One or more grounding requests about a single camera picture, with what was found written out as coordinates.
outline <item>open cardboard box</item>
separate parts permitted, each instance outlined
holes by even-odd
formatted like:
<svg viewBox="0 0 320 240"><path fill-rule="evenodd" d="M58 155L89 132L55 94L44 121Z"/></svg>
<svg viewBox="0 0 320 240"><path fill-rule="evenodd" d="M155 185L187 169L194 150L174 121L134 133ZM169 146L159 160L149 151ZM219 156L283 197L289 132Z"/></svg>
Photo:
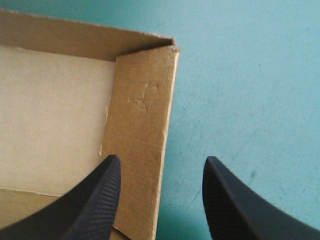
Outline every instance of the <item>open cardboard box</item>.
<svg viewBox="0 0 320 240"><path fill-rule="evenodd" d="M112 240L156 237L172 38L0 10L0 228L121 159Z"/></svg>

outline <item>cardboard flap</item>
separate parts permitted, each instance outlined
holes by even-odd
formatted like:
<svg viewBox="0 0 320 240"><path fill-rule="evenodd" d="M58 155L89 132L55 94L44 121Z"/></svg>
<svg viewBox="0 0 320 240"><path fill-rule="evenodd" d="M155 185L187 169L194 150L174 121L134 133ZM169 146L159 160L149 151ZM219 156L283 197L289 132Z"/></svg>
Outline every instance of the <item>cardboard flap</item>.
<svg viewBox="0 0 320 240"><path fill-rule="evenodd" d="M174 39L0 9L0 44L114 61L119 55L174 44Z"/></svg>
<svg viewBox="0 0 320 240"><path fill-rule="evenodd" d="M115 228L132 240L156 237L178 56L178 49L165 46L116 60L102 157L121 159Z"/></svg>

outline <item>corrugated cardboard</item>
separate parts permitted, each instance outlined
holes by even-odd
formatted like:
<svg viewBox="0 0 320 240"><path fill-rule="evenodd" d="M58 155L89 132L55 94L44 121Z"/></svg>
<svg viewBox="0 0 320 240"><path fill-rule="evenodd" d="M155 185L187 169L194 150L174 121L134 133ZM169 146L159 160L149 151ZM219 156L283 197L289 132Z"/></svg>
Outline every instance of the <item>corrugated cardboard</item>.
<svg viewBox="0 0 320 240"><path fill-rule="evenodd" d="M121 159L115 227L131 239L156 236L178 52L165 46L116 60L102 156Z"/></svg>
<svg viewBox="0 0 320 240"><path fill-rule="evenodd" d="M111 239L155 239L179 55L173 44L172 38L148 33L0 10L0 54L5 59L0 61L0 86L6 93L0 101L0 111L6 112L6 126L1 131L9 131L0 139L6 151L1 168L10 170L0 178L0 206L5 213L0 228L54 201L102 157L117 154L122 161L122 184L115 221L118 231ZM101 60L116 60L115 66ZM108 84L101 77L104 74ZM88 87L90 79L96 81L92 88ZM44 103L49 108L54 105L54 111L43 111L47 109ZM91 117L77 126L88 108L93 111ZM47 131L53 124L58 127L51 129L53 137L48 141L42 128L47 126ZM83 139L72 140L79 134L88 138L87 145ZM68 150L62 147L66 140L82 146ZM101 144L102 157L97 149ZM53 157L44 157L47 148ZM75 152L84 148L91 154L77 162ZM41 173L31 177L28 171ZM48 171L58 173L47 175ZM61 171L63 181L58 179ZM32 203L29 207L20 206L28 202Z"/></svg>

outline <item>blue-green surface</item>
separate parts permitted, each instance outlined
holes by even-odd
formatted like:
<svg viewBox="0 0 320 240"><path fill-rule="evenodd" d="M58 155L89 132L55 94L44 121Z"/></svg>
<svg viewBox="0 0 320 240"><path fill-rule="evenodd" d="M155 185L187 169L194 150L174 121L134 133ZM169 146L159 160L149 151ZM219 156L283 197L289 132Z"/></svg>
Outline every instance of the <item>blue-green surface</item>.
<svg viewBox="0 0 320 240"><path fill-rule="evenodd" d="M202 171L219 157L320 229L320 2L0 0L0 7L175 36L182 46L157 240L210 239Z"/></svg>

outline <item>teal floor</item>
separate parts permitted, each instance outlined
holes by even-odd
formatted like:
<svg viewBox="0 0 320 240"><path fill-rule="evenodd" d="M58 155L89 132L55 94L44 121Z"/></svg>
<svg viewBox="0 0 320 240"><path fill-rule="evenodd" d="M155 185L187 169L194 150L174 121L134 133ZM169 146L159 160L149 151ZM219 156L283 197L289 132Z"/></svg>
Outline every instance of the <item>teal floor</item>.
<svg viewBox="0 0 320 240"><path fill-rule="evenodd" d="M210 239L201 193L208 155L320 229L319 1L0 0L0 7L176 37L182 53L157 240Z"/></svg>

